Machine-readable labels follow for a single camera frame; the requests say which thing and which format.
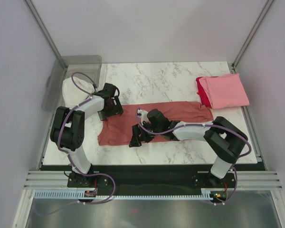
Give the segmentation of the salmon red t-shirt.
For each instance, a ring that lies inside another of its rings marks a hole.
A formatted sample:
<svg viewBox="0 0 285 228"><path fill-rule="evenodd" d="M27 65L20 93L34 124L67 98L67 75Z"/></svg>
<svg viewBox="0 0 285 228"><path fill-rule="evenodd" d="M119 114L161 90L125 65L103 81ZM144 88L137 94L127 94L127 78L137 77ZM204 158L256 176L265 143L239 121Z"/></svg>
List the salmon red t-shirt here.
<svg viewBox="0 0 285 228"><path fill-rule="evenodd" d="M199 102L177 101L123 105L123 114L111 116L103 122L98 144L100 146L128 145L132 137L132 126L137 124L135 113L138 108L147 112L158 109L165 117L173 121L203 123L214 120L211 110Z"/></svg>

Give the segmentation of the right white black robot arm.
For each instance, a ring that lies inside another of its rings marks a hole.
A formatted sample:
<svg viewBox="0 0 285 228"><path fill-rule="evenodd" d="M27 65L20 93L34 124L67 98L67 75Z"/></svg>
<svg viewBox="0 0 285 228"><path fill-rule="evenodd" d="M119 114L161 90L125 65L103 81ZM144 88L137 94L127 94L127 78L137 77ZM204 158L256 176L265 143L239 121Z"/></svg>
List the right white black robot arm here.
<svg viewBox="0 0 285 228"><path fill-rule="evenodd" d="M248 137L222 116L212 122L187 123L171 121L158 109L147 112L139 108L136 120L137 124L132 126L129 147L140 147L143 142L151 142L155 136L168 141L207 142L217 156L208 175L209 184L213 187L223 184L227 172L238 159L252 151Z"/></svg>

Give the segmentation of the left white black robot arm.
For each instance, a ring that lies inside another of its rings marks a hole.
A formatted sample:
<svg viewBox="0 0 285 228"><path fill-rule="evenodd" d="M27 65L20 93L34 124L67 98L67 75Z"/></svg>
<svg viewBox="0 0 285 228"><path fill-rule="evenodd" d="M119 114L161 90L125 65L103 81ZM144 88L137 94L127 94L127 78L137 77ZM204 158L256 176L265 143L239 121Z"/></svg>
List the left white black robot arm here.
<svg viewBox="0 0 285 228"><path fill-rule="evenodd" d="M94 114L98 114L101 121L123 114L119 95L115 85L105 83L102 90L92 93L73 108L60 106L56 109L50 140L67 155L73 172L79 174L78 181L85 187L95 181L94 174L89 172L92 164L83 148L85 121Z"/></svg>

